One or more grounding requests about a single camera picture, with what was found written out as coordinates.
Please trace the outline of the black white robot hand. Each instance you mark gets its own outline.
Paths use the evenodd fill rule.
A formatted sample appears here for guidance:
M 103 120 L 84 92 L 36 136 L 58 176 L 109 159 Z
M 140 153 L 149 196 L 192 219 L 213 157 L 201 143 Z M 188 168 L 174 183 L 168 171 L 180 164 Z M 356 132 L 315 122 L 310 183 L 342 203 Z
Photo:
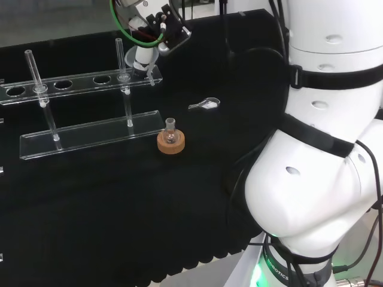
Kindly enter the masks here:
M 192 35 L 172 1 L 110 1 L 111 15 L 133 44 L 124 61 L 143 76 L 159 56 L 167 56 Z

